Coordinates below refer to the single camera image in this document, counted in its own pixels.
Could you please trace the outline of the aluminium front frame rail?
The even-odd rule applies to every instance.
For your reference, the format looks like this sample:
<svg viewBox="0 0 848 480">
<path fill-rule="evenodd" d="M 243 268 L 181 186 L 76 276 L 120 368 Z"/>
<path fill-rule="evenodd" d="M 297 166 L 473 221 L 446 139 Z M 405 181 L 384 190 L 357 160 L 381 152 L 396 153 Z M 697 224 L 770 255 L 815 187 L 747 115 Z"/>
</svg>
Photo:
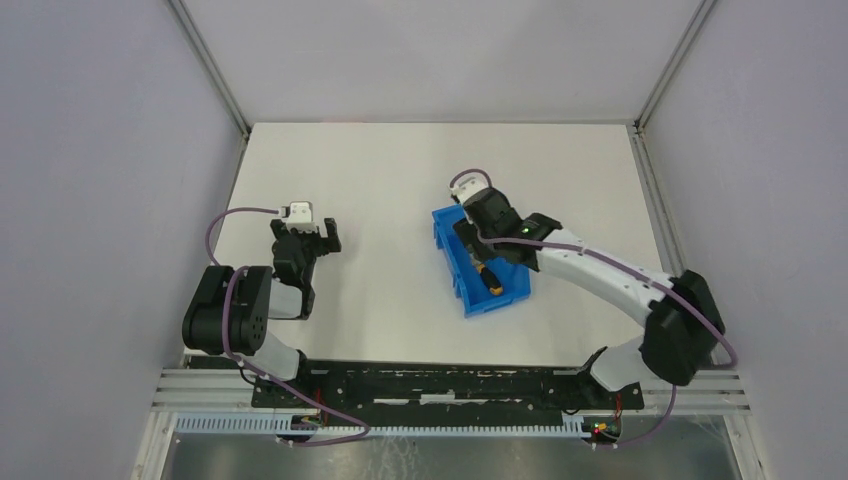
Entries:
<svg viewBox="0 0 848 480">
<path fill-rule="evenodd" d="M 254 388 L 236 370 L 166 369 L 153 397 L 158 412 L 254 412 Z M 677 389 L 672 413 L 684 415 L 750 415 L 751 406 L 739 375 L 733 371 L 701 371 Z"/>
</svg>

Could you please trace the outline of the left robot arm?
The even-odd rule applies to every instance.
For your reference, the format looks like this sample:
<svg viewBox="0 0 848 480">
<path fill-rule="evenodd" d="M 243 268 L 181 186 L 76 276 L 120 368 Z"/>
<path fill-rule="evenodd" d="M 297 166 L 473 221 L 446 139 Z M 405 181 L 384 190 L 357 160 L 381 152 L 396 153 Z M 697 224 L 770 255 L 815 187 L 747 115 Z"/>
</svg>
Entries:
<svg viewBox="0 0 848 480">
<path fill-rule="evenodd" d="M 234 279 L 231 266 L 209 266 L 182 323 L 184 345 L 227 356 L 260 376 L 297 377 L 305 355 L 269 333 L 272 320 L 306 320 L 313 311 L 317 259 L 342 250 L 334 218 L 322 228 L 271 222 L 270 266 L 250 266 Z"/>
</svg>

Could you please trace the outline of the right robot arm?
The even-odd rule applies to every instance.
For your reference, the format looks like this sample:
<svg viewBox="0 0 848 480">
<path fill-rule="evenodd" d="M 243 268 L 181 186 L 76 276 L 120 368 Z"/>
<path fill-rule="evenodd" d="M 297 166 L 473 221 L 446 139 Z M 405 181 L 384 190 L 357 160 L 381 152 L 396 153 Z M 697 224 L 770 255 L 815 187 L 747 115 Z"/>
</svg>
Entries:
<svg viewBox="0 0 848 480">
<path fill-rule="evenodd" d="M 604 390 L 617 392 L 651 376 L 687 386 L 723 340 L 723 321 L 700 274 L 673 276 L 589 248 L 551 217 L 520 216 L 501 191 L 477 180 L 450 192 L 464 212 L 454 229 L 476 259 L 503 259 L 568 281 L 642 327 L 641 337 L 603 347 L 584 364 Z"/>
</svg>

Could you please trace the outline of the right aluminium corner post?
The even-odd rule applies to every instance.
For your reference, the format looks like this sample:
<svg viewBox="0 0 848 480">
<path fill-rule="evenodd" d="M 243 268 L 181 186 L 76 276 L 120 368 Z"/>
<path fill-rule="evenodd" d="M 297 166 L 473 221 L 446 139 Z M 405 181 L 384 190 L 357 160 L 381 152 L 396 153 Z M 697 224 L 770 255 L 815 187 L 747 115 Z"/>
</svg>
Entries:
<svg viewBox="0 0 848 480">
<path fill-rule="evenodd" d="M 637 132 L 643 131 L 650 122 L 663 95 L 675 78 L 717 4 L 717 0 L 701 0 L 698 2 L 693 15 L 684 28 L 670 57 L 663 66 L 638 116 L 634 120 L 633 126 Z"/>
</svg>

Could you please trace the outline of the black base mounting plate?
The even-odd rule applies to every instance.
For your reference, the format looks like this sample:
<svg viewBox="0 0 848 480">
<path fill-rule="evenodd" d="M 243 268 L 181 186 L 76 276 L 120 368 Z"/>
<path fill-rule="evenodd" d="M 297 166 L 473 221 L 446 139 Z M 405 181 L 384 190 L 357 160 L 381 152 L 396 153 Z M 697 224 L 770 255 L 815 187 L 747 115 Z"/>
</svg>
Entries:
<svg viewBox="0 0 848 480">
<path fill-rule="evenodd" d="M 640 410 L 641 387 L 608 392 L 578 368 L 308 359 L 291 386 L 339 411 L 305 413 L 294 428 L 546 427 L 589 411 Z"/>
</svg>

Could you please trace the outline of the blue plastic bin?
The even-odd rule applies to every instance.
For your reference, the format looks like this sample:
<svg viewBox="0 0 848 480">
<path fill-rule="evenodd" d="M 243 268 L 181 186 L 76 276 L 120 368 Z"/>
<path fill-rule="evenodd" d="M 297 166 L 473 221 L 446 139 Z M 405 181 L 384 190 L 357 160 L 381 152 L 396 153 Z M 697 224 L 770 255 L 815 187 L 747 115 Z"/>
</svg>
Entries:
<svg viewBox="0 0 848 480">
<path fill-rule="evenodd" d="M 454 295 L 460 300 L 466 319 L 506 308 L 530 297 L 532 288 L 528 268 L 510 264 L 501 258 L 484 264 L 497 276 L 504 292 L 500 296 L 488 292 L 472 266 L 472 257 L 453 230 L 457 221 L 465 219 L 459 205 L 434 210 L 431 217 L 435 245 L 446 260 Z"/>
</svg>

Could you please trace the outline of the aluminium corner post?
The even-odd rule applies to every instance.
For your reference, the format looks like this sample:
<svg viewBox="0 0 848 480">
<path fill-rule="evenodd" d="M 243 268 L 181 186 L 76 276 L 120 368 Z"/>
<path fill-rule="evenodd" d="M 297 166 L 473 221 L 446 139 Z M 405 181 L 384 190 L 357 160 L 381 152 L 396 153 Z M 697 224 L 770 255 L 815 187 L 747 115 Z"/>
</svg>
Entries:
<svg viewBox="0 0 848 480">
<path fill-rule="evenodd" d="M 701 0 L 698 2 L 693 15 L 684 28 L 670 57 L 663 66 L 638 116 L 634 120 L 633 126 L 637 132 L 643 131 L 650 122 L 663 95 L 675 78 L 717 4 L 717 0 Z"/>
<path fill-rule="evenodd" d="M 236 100 L 232 89 L 228 85 L 187 3 L 183 0 L 165 0 L 165 4 L 171 11 L 190 49 L 197 58 L 201 69 L 221 100 L 226 113 L 239 131 L 242 139 L 247 141 L 251 135 L 252 127 Z"/>
</svg>

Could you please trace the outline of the left aluminium corner post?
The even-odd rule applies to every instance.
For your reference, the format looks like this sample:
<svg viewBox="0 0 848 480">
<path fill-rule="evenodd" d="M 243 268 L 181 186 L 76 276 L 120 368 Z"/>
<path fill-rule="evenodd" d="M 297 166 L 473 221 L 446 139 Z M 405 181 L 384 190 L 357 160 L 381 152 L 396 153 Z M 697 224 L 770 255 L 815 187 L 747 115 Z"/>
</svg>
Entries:
<svg viewBox="0 0 848 480">
<path fill-rule="evenodd" d="M 226 113 L 239 131 L 242 139 L 247 141 L 251 135 L 252 127 L 236 100 L 232 89 L 228 85 L 187 3 L 183 0 L 165 0 L 165 4 L 171 11 L 190 49 L 197 58 L 201 69 L 221 100 Z"/>
</svg>

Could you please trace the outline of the orange black handled screwdriver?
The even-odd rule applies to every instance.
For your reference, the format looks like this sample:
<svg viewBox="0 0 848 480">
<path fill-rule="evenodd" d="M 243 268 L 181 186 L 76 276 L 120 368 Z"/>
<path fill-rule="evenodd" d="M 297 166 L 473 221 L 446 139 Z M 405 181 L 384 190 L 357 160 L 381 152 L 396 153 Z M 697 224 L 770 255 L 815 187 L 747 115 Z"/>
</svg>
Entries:
<svg viewBox="0 0 848 480">
<path fill-rule="evenodd" d="M 471 259 L 471 263 L 488 292 L 493 296 L 502 295 L 503 286 L 494 272 L 486 264 L 474 258 Z"/>
</svg>

